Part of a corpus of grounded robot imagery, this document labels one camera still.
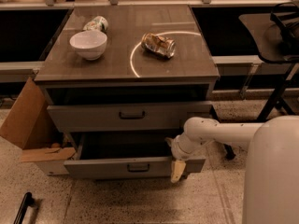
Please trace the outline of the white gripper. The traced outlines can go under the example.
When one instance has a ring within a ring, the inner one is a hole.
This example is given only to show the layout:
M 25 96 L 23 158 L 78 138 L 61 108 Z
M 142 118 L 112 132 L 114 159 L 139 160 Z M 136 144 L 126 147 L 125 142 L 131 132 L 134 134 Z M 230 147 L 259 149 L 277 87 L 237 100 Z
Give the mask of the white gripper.
M 181 179 L 186 162 L 193 157 L 206 143 L 204 140 L 193 140 L 187 134 L 177 135 L 175 138 L 166 137 L 164 141 L 170 146 L 175 160 L 171 162 L 171 182 L 177 183 Z

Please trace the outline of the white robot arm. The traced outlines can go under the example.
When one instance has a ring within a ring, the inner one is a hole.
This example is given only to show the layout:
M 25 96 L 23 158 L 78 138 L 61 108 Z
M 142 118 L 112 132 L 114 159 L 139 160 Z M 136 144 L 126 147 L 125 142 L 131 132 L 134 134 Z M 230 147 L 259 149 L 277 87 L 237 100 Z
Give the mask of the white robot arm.
M 193 154 L 210 142 L 248 152 L 242 224 L 299 224 L 299 117 L 266 122 L 220 123 L 190 118 L 183 133 L 168 138 L 171 181 L 178 182 Z

